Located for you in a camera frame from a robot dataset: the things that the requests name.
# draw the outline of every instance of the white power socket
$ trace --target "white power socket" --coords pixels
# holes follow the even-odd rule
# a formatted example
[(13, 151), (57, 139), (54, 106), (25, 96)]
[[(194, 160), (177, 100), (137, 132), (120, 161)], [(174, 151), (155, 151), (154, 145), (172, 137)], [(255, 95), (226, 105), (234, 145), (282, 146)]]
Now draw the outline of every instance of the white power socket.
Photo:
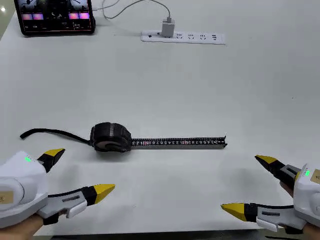
[(226, 44), (225, 35), (215, 32), (175, 31), (173, 37), (163, 37), (161, 31), (151, 30), (143, 31), (141, 40), (143, 42), (162, 43)]

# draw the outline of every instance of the white cable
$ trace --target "white cable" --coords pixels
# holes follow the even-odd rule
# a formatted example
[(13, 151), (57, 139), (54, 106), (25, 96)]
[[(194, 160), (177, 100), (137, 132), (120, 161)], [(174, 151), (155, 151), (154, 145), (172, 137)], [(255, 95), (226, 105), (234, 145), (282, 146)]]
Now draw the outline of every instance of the white cable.
[(97, 8), (97, 9), (96, 9), (96, 10), (102, 10), (102, 13), (103, 13), (103, 16), (104, 16), (105, 19), (115, 19), (115, 18), (118, 17), (120, 14), (122, 14), (127, 8), (129, 8), (129, 7), (131, 7), (132, 5), (135, 5), (135, 4), (137, 4), (137, 3), (143, 2), (143, 1), (152, 1), (152, 2), (154, 2), (154, 3), (160, 4), (161, 6), (165, 7), (165, 9), (166, 9), (166, 10), (168, 11), (168, 13), (169, 13), (169, 18), (171, 18), (171, 12), (170, 12), (169, 8), (168, 8), (166, 5), (164, 5), (163, 3), (158, 2), (158, 1), (156, 1), (156, 0), (138, 0), (138, 1), (135, 1), (135, 2), (133, 2), (133, 3), (131, 3), (131, 4), (129, 4), (128, 6), (126, 6), (126, 7), (125, 7), (122, 11), (120, 11), (117, 15), (112, 16), (112, 17), (109, 17), (109, 16), (106, 16), (106, 15), (105, 15), (105, 9), (106, 9), (106, 8), (109, 8), (109, 7), (112, 7), (112, 6), (104, 7), (105, 1), (106, 1), (106, 0), (103, 0), (103, 2), (102, 2), (102, 7), (101, 7), (101, 8)]
[(97, 8), (97, 10), (111, 8), (111, 7), (113, 7), (114, 5), (116, 5), (118, 2), (120, 2), (120, 0), (117, 0), (115, 3), (113, 3), (113, 4), (109, 5), (109, 6), (104, 6), (104, 5), (105, 5), (105, 2), (106, 2), (106, 0), (103, 0), (103, 2), (102, 2), (102, 8)]

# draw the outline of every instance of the power adapter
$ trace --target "power adapter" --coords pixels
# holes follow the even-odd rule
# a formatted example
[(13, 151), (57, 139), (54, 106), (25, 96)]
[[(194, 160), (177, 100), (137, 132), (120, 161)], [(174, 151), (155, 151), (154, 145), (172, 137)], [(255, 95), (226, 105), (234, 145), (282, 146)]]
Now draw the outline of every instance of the power adapter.
[(175, 20), (171, 17), (167, 17), (162, 22), (161, 36), (164, 38), (172, 38), (175, 33)]

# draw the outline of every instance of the white table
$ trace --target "white table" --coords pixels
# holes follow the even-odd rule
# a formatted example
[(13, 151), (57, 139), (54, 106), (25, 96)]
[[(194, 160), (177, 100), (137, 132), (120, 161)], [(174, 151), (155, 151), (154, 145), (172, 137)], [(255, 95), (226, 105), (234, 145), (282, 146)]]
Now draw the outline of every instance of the white table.
[[(98, 13), (92, 36), (24, 38), (12, 18), (0, 42), (1, 158), (63, 147), (51, 193), (116, 184), (99, 205), (39, 235), (257, 228), (220, 208), (292, 204), (254, 155), (319, 162), (320, 1), (162, 2), (176, 30), (225, 33), (227, 46), (141, 42), (140, 31), (159, 29), (166, 14), (152, 3), (112, 23)], [(133, 137), (227, 134), (229, 145), (98, 154), (51, 134), (19, 139), (30, 128), (89, 138), (107, 121)]]

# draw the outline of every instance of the tablet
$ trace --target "tablet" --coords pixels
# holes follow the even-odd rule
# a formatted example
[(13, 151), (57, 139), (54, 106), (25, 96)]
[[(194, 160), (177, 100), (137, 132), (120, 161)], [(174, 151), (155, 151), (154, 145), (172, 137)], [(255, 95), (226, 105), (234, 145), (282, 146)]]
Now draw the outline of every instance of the tablet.
[(91, 0), (14, 0), (21, 31), (36, 34), (92, 34)]

